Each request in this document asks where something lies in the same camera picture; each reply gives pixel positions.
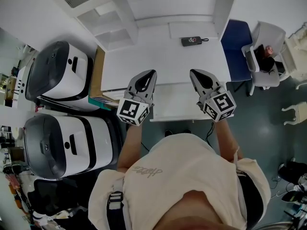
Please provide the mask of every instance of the black strap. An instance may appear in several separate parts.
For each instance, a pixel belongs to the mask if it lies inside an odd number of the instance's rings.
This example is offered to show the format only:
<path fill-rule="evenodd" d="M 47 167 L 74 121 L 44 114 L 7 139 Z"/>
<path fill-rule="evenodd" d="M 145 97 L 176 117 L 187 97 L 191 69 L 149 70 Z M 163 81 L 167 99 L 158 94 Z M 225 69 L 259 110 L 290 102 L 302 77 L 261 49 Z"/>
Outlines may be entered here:
<path fill-rule="evenodd" d="M 112 195 L 116 193 L 121 193 L 121 198 L 120 199 L 112 199 Z M 106 206 L 106 217 L 107 221 L 109 223 L 110 230 L 126 230 L 126 224 L 125 224 L 125 219 L 124 219 L 124 212 L 123 212 L 123 193 L 116 191 L 111 193 L 108 199 L 108 203 Z M 110 209 L 109 205 L 112 202 L 120 202 L 120 209 Z"/>
<path fill-rule="evenodd" d="M 84 172 L 90 171 L 96 165 L 97 157 L 96 157 L 95 142 L 94 142 L 94 137 L 93 137 L 93 132 L 92 132 L 90 122 L 86 118 L 81 117 L 81 116 L 73 116 L 73 117 L 78 118 L 84 125 L 88 151 L 90 154 L 90 163 L 88 167 L 84 171 L 81 172 L 81 173 L 84 173 Z"/>
<path fill-rule="evenodd" d="M 243 190 L 247 211 L 247 230 L 249 230 L 261 219 L 263 214 L 263 201 L 257 187 L 249 175 L 242 171 L 237 171 L 237 175 Z"/>

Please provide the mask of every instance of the table leg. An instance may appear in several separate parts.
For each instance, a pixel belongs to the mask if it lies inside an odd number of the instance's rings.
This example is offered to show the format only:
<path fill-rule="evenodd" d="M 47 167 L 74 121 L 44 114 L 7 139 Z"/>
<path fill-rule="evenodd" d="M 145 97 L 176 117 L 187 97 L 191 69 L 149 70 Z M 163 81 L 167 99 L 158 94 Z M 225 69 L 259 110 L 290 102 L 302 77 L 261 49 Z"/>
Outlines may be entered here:
<path fill-rule="evenodd" d="M 299 87 L 304 84 L 307 84 L 307 80 L 300 82 L 298 85 L 296 85 L 295 89 L 298 90 Z"/>

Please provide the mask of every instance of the blue chair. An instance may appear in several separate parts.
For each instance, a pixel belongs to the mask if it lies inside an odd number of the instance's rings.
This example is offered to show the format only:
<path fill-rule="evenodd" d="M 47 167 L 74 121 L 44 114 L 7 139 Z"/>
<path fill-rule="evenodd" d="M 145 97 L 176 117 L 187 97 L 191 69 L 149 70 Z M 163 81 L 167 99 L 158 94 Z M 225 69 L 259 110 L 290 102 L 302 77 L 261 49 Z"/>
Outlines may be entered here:
<path fill-rule="evenodd" d="M 242 47 L 251 45 L 251 36 L 248 24 L 244 21 L 229 20 L 221 40 L 226 56 L 231 82 L 243 81 L 235 92 L 251 79 L 246 58 L 242 53 Z"/>

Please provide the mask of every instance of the person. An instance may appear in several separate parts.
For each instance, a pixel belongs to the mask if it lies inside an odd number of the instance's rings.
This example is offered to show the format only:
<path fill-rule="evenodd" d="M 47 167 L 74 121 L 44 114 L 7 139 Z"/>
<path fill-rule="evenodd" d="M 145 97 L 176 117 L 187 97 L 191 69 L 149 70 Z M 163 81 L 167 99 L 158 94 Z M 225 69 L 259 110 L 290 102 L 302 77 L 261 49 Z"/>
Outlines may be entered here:
<path fill-rule="evenodd" d="M 130 126 L 117 171 L 104 170 L 89 200 L 89 219 L 109 230 L 106 206 L 114 183 L 123 180 L 133 230 L 246 229 L 236 170 L 249 175 L 263 202 L 269 183 L 255 160 L 243 158 L 228 123 L 215 123 L 220 156 L 202 139 L 187 133 L 169 135 L 141 158 L 142 125 Z"/>

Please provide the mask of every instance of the chair leg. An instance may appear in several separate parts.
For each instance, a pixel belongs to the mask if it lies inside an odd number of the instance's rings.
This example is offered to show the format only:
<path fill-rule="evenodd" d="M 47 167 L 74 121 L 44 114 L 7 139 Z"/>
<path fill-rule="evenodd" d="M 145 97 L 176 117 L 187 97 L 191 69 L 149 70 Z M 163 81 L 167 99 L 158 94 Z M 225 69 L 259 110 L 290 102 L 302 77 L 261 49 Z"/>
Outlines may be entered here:
<path fill-rule="evenodd" d="M 296 108 L 296 105 L 291 105 L 291 106 L 289 106 L 287 108 L 283 108 L 282 111 L 285 112 L 285 111 L 289 111 L 290 109 L 295 110 L 295 108 Z"/>
<path fill-rule="evenodd" d="M 296 85 L 295 89 L 298 90 L 300 86 L 307 84 L 307 80 L 300 82 L 298 85 Z"/>
<path fill-rule="evenodd" d="M 254 83 L 252 82 L 252 83 L 251 83 L 250 90 L 249 90 L 249 95 L 253 95 L 254 90 L 255 90 L 255 85 L 254 85 Z"/>
<path fill-rule="evenodd" d="M 286 124 L 297 125 L 299 123 L 299 118 L 297 118 L 298 117 L 297 105 L 291 105 L 287 108 L 283 108 L 282 111 L 286 112 L 286 111 L 289 111 L 290 109 L 293 109 L 295 111 L 295 117 L 292 119 L 293 121 L 286 121 L 283 123 L 283 125 L 286 125 Z"/>
<path fill-rule="evenodd" d="M 241 84 L 235 89 L 234 92 L 237 92 L 237 91 L 243 86 L 243 84 L 244 84 L 245 82 L 246 82 L 246 81 L 241 82 Z"/>
<path fill-rule="evenodd" d="M 290 124 L 290 125 L 297 125 L 298 124 L 298 121 L 297 120 L 295 120 L 295 121 L 285 121 L 284 123 L 283 123 L 283 125 L 286 125 L 286 124 Z"/>

